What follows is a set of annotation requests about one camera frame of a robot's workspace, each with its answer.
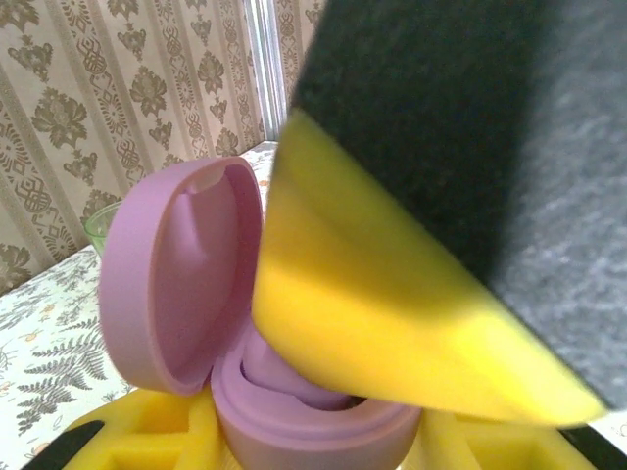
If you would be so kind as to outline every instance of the green glass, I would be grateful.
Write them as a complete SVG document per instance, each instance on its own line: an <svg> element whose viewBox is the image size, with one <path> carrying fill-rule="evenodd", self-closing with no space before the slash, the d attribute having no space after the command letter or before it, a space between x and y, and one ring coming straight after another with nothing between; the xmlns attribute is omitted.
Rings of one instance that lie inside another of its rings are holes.
<svg viewBox="0 0 627 470"><path fill-rule="evenodd" d="M85 221L85 233L99 257L105 251L107 234L120 204L121 202L117 202L101 208Z"/></svg>

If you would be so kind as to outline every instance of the pink round case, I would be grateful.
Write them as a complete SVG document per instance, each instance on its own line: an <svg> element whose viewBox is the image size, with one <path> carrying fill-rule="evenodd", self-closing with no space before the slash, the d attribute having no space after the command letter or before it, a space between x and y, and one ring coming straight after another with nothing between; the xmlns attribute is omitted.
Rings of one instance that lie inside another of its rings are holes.
<svg viewBox="0 0 627 470"><path fill-rule="evenodd" d="M138 183L111 227L100 280L105 343L140 388L192 395L211 383L245 470L396 468L419 409L307 382L250 316L262 231L241 158L170 166Z"/></svg>

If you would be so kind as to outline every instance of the gray felt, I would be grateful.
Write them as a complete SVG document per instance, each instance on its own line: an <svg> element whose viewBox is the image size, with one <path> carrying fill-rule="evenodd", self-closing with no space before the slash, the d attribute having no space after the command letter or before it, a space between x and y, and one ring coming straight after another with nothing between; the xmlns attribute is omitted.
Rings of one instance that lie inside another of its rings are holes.
<svg viewBox="0 0 627 470"><path fill-rule="evenodd" d="M293 105L627 407L627 2L329 0Z"/></svg>

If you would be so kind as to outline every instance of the white tablecloth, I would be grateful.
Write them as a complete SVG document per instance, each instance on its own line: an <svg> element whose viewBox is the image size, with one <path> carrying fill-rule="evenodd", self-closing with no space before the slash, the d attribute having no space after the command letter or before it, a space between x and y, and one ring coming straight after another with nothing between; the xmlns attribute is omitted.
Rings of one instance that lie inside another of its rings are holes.
<svg viewBox="0 0 627 470"><path fill-rule="evenodd" d="M264 204L275 148L244 155ZM20 470L76 418L132 390L100 334L99 265L88 247L0 298L0 470ZM627 413L594 426L627 453Z"/></svg>

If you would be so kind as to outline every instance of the tablecloth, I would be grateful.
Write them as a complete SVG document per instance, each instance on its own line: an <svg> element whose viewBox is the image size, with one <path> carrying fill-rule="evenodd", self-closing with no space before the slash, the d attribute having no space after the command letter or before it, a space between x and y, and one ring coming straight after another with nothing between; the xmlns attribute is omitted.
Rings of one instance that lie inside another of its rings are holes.
<svg viewBox="0 0 627 470"><path fill-rule="evenodd" d="M265 195L276 144L244 154ZM76 418L128 394L98 324L87 247L0 298L0 470L20 470ZM593 423L627 453L627 412Z"/></svg>

